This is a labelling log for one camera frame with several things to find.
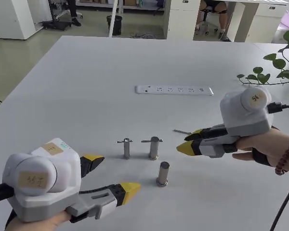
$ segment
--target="person's leg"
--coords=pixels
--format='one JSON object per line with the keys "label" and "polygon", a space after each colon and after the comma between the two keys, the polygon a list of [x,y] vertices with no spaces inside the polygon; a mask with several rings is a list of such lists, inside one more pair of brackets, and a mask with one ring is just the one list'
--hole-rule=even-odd
{"label": "person's leg", "polygon": [[220,13],[220,25],[221,25],[221,32],[219,35],[219,39],[225,42],[231,42],[230,39],[226,35],[226,27],[228,22],[228,14],[227,14],[227,5],[225,2],[218,3],[214,10]]}
{"label": "person's leg", "polygon": [[201,11],[204,10],[207,7],[207,4],[204,0],[201,0],[200,2],[200,7],[199,7],[199,12],[198,12],[198,17],[196,21],[196,30],[200,30],[200,23],[201,23]]}
{"label": "person's leg", "polygon": [[72,23],[75,26],[81,26],[80,22],[77,20],[76,13],[76,0],[67,0],[69,11],[71,11]]}

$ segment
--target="white motor housing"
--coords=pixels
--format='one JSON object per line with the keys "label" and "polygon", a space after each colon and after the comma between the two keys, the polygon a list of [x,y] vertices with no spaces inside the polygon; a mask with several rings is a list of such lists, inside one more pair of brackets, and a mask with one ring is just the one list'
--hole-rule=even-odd
{"label": "white motor housing", "polygon": [[226,94],[220,107],[228,134],[242,137],[268,132],[273,114],[268,114],[266,107],[271,101],[271,94],[262,87]]}
{"label": "white motor housing", "polygon": [[56,138],[29,154],[11,155],[2,182],[14,188],[8,200],[22,221],[47,219],[77,201],[80,157]]}

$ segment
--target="box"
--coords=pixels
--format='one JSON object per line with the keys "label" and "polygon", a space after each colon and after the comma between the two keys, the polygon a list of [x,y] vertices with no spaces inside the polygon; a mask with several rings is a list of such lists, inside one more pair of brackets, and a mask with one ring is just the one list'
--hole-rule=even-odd
{"label": "box", "polygon": [[136,6],[136,0],[124,0],[125,6]]}

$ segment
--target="red bead bracelet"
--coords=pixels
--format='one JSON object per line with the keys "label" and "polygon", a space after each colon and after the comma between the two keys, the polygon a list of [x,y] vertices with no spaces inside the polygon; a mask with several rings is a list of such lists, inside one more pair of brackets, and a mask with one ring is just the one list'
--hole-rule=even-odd
{"label": "red bead bracelet", "polygon": [[287,170],[284,170],[284,166],[286,165],[286,163],[289,160],[289,148],[285,151],[285,153],[283,154],[283,156],[280,158],[278,164],[276,165],[275,168],[275,173],[278,175],[284,175],[285,172],[287,172]]}

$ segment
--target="electrical outlet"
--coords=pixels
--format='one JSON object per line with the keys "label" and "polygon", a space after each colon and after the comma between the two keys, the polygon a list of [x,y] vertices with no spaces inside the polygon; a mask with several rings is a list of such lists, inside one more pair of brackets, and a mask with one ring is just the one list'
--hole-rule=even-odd
{"label": "electrical outlet", "polygon": [[213,95],[209,87],[194,86],[138,85],[135,91],[138,94]]}

